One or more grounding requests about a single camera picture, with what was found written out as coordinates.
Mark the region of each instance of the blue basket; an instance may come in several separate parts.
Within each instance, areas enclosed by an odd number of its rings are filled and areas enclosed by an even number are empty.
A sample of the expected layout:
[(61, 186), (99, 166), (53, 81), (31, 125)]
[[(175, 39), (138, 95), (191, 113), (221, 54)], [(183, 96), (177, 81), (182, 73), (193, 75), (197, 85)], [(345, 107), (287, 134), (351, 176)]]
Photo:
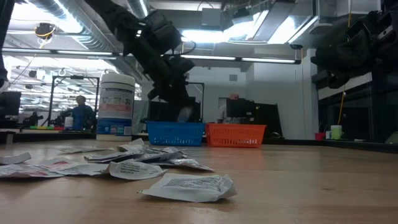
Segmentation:
[(201, 146), (204, 123), (147, 121), (149, 142), (162, 146)]

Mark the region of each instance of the white wall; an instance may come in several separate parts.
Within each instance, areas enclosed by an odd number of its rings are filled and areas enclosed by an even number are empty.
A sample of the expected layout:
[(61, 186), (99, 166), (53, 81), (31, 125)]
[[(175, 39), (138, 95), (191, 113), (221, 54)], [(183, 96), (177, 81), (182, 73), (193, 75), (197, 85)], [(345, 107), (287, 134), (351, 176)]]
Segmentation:
[(278, 104), (286, 139), (314, 139), (318, 129), (318, 101), (311, 83), (311, 51), (301, 65), (254, 63), (246, 77), (246, 95), (256, 103)]
[[(218, 98), (229, 97), (231, 94), (239, 94), (246, 97), (246, 74), (240, 68), (210, 68), (195, 67), (189, 71), (190, 82), (205, 83), (205, 103), (203, 120), (216, 122), (218, 119)], [(237, 82), (230, 82), (229, 75), (238, 75)], [(190, 96), (201, 99), (201, 93), (193, 86), (187, 86)]]

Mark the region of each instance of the orange basket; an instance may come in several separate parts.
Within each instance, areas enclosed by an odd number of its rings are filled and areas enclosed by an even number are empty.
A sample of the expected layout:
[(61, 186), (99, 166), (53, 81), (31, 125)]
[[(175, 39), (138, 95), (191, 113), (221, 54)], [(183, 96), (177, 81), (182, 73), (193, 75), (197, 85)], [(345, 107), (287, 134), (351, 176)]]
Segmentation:
[(207, 144), (213, 147), (261, 147), (266, 125), (207, 124)]

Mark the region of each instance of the desk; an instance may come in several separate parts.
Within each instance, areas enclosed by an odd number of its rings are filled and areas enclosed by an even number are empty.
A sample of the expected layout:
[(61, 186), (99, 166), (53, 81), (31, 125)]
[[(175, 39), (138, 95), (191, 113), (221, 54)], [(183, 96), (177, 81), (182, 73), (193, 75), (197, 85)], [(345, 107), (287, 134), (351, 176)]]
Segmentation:
[[(94, 140), (0, 146), (30, 162), (60, 156), (64, 146), (110, 147)], [(190, 148), (191, 158), (229, 174), (238, 195), (189, 203), (137, 194), (159, 178), (0, 180), (1, 223), (327, 223), (396, 224), (398, 155), (321, 146)], [(82, 161), (82, 155), (66, 156)], [(169, 172), (209, 175), (190, 170)]]

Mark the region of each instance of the table surface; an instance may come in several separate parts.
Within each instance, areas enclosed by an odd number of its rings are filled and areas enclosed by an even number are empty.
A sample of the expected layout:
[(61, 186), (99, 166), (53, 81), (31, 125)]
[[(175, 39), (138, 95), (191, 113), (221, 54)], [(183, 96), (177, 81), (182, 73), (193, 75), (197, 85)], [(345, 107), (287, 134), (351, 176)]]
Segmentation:
[[(117, 146), (94, 140), (0, 146), (1, 155), (30, 152), (33, 164), (63, 147)], [(1, 223), (327, 223), (398, 222), (398, 155), (319, 146), (262, 149), (190, 148), (191, 158), (229, 174), (238, 194), (190, 203), (138, 194), (160, 177), (0, 180)], [(179, 174), (211, 175), (186, 169)]]

